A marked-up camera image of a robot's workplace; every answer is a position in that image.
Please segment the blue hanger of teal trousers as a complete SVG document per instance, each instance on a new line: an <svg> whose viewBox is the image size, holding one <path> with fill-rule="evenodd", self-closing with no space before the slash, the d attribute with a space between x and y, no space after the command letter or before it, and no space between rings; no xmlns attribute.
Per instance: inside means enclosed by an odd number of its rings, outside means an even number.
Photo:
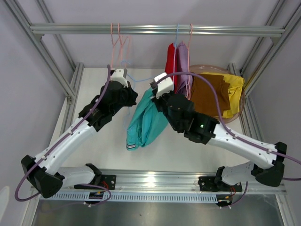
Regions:
<svg viewBox="0 0 301 226"><path fill-rule="evenodd" d="M128 60L122 60L121 65L124 66L124 68L126 68L128 65L131 65L131 63ZM126 78L127 77L132 81L131 86L132 86L133 90L135 90L136 83L140 83L140 82L144 82L144 81L150 81L150 80L153 79L152 77L149 77L147 79L136 80L129 73L126 74ZM128 107L127 108L127 113L126 113L126 115L124 116L124 119L123 119L123 127L126 131L128 131L127 128L128 128L128 121L129 121L129 118L130 118L130 114L131 114L131 110L130 110L130 107Z"/></svg>

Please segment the teal trousers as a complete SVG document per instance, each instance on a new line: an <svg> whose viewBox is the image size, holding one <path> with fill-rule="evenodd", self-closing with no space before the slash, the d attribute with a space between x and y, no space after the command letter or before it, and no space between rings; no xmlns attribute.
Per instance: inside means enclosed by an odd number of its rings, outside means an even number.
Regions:
<svg viewBox="0 0 301 226"><path fill-rule="evenodd" d="M127 128L126 148L129 151L150 145L168 125L152 97L152 89L146 90Z"/></svg>

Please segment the brown trousers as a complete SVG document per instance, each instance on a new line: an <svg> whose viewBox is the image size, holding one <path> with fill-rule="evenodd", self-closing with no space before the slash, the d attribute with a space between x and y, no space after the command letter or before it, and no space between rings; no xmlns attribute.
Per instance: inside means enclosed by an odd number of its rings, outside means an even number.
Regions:
<svg viewBox="0 0 301 226"><path fill-rule="evenodd" d="M218 97L221 113L230 109L230 99L228 95L229 83L225 82L224 76L202 74L211 83ZM215 95L209 85L198 77L193 78L191 88L191 99L194 109L198 113L203 113L212 117L218 116Z"/></svg>

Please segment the pink hanger of brown trousers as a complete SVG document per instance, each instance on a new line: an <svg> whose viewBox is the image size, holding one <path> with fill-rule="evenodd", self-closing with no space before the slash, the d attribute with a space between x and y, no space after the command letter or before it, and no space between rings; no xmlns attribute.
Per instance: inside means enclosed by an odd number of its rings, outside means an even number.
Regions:
<svg viewBox="0 0 301 226"><path fill-rule="evenodd" d="M121 34L120 23L118 23L118 38L120 43L119 54L118 54L118 65L127 68L127 66L130 65L128 58L130 53L132 36L131 35L124 36L123 34Z"/></svg>

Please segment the yellow trousers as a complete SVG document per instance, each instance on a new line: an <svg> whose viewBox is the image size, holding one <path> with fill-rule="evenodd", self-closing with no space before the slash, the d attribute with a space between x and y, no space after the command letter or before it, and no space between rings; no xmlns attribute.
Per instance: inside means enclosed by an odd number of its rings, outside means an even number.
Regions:
<svg viewBox="0 0 301 226"><path fill-rule="evenodd" d="M222 113L223 118L229 118L232 115L236 114L239 112L239 101L240 101L240 96L242 93L243 85L245 80L241 77L230 75L230 74L220 74L224 76L225 82L229 83L229 88L228 88L228 95L230 99L230 109L226 110Z"/></svg>

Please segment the pink hanger of yellow trousers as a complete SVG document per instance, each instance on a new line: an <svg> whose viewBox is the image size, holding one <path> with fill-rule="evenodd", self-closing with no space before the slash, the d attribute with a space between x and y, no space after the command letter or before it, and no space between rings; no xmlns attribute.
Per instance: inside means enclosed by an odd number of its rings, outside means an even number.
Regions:
<svg viewBox="0 0 301 226"><path fill-rule="evenodd" d="M112 52L111 52L111 63L110 66L111 68L113 68L113 64L114 64L114 53L115 53L115 47L118 43L121 44L121 35L120 35L120 31L119 31L119 23L117 24L117 39L114 40L113 37L113 27L114 27L114 23L111 23L110 25L110 36L111 36L111 44L112 44Z"/></svg>

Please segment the blue hanger of red trousers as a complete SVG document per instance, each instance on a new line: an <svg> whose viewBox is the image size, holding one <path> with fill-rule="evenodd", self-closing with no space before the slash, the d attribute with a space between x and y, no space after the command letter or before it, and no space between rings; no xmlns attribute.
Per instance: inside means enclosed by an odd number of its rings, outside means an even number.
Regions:
<svg viewBox="0 0 301 226"><path fill-rule="evenodd" d="M175 30L173 72L175 72L175 66L176 66L176 50L177 50L177 44L178 44L178 32L179 32L179 24L177 24L176 30Z"/></svg>

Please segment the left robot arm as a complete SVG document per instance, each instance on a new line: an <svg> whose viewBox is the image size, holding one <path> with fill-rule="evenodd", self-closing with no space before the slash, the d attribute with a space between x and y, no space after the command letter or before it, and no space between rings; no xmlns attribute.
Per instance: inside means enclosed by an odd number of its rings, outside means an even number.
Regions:
<svg viewBox="0 0 301 226"><path fill-rule="evenodd" d="M96 189L103 183L102 172L93 164L64 168L62 164L82 143L96 135L122 107L136 105L138 94L130 82L111 80L79 113L78 118L58 140L34 157L21 160L25 179L43 198L50 198L61 188Z"/></svg>

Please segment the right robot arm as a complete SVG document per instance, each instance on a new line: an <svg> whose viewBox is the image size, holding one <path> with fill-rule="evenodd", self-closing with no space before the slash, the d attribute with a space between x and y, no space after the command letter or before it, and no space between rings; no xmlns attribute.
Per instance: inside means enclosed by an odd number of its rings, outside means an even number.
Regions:
<svg viewBox="0 0 301 226"><path fill-rule="evenodd" d="M201 191L241 192L241 182L257 181L265 186L278 187L284 175L284 158L287 145L268 144L224 127L217 119L198 113L194 104L184 95L173 92L153 97L157 110L166 117L174 131L189 141L226 149L248 160L234 166L218 168L214 177L200 177Z"/></svg>

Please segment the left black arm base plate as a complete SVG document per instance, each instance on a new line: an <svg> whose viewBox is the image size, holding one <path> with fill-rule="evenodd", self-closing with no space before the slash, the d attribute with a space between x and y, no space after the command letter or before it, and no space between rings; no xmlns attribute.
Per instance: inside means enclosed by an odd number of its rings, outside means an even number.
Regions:
<svg viewBox="0 0 301 226"><path fill-rule="evenodd" d="M97 186L103 186L109 190L114 190L116 186L116 175L104 175L96 176L94 182L92 182L93 185Z"/></svg>

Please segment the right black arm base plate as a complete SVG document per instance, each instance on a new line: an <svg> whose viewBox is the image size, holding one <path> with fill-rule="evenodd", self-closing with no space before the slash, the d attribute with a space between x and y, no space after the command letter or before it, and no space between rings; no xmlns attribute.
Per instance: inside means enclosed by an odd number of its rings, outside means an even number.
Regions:
<svg viewBox="0 0 301 226"><path fill-rule="evenodd" d="M200 176L198 178L198 185L201 192L242 192L241 184L230 186L222 181L215 182L215 177Z"/></svg>

